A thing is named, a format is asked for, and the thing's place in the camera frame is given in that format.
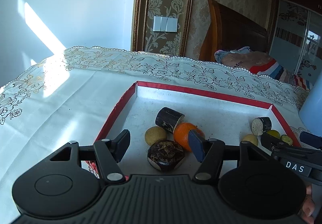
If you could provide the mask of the person's right hand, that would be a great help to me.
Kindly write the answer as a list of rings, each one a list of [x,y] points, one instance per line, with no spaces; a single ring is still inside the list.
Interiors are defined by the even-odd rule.
[[[314,217],[312,216],[315,210],[315,204],[312,200],[312,186],[306,186],[306,199],[301,208],[301,218],[308,224],[314,224]]]

